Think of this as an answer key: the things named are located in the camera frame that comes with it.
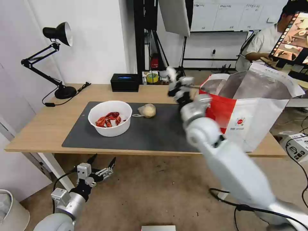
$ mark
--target white bin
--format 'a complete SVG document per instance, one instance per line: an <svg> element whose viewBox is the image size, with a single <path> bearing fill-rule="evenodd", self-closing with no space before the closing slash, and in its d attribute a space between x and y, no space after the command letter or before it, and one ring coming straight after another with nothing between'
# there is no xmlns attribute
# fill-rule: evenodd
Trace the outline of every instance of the white bin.
<svg viewBox="0 0 308 231"><path fill-rule="evenodd" d="M11 197L10 210L4 220L0 222L1 231L24 231L30 221L30 213L21 204L15 200L13 195L4 189L0 189L0 193L7 193Z"/></svg>

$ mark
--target wooden table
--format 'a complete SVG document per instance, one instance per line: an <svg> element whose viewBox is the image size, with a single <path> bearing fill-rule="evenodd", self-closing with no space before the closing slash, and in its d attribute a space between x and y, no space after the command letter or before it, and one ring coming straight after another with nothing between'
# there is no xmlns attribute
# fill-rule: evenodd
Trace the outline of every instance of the wooden table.
<svg viewBox="0 0 308 231"><path fill-rule="evenodd" d="M76 89L81 84L72 84ZM139 92L112 92L110 85L92 84L68 103L56 107L44 107L35 118L5 148L8 152L37 152L46 162L56 177L64 174L63 169L54 158L53 153L84 153L84 154L112 154L112 155L162 155L184 156L199 155L200 153L148 151L148 150L116 150L65 148L62 143L74 126L79 115L90 101L121 100L128 103L167 103L174 104L173 98L167 96L168 86L140 85ZM51 102L60 103L63 100L52 99ZM285 157L286 153L268 133L251 157ZM64 177L63 186L69 191L72 182Z"/></svg>

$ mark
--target lamp shade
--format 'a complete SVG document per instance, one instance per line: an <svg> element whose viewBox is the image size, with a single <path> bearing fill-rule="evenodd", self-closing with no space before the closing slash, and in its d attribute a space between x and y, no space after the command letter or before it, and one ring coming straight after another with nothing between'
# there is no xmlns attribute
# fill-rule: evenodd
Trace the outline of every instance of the lamp shade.
<svg viewBox="0 0 308 231"><path fill-rule="evenodd" d="M60 23L56 28L44 27L43 34L46 38L58 39L70 47L73 45L71 28L67 22Z"/></svg>

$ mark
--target lamp arm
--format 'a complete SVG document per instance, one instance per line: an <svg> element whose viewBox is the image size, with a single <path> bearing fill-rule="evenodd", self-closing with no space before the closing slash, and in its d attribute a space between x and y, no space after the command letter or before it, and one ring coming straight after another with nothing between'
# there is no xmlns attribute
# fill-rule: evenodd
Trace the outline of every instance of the lamp arm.
<svg viewBox="0 0 308 231"><path fill-rule="evenodd" d="M36 57L37 55L43 53L44 51L53 48L54 50L51 51L49 54L46 54L44 56L40 56L40 57ZM31 71L35 72L36 74L42 76L43 78L47 79L48 81L52 82L53 84L57 85L57 86L63 86L62 81L57 81L54 78L52 78L49 75L46 75L45 73L41 72L40 70L36 69L35 67L33 67L33 65L39 61L41 61L44 58L47 58L48 56L52 55L53 53L56 53L57 51L59 51L60 48L60 44L57 42L52 43L51 45L49 45L48 47L46 47L45 49L37 52L36 54L30 56L29 58L23 59L21 61L21 64L30 69Z"/></svg>

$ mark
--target shopping bag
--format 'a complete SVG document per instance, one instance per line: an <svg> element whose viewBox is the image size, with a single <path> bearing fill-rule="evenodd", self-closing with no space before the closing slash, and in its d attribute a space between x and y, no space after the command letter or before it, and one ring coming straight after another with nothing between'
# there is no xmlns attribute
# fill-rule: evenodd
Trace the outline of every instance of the shopping bag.
<svg viewBox="0 0 308 231"><path fill-rule="evenodd" d="M211 75L200 86L199 94L212 97L206 116L219 124L228 139L252 152L289 100L304 91L287 74L252 63L245 72Z"/></svg>

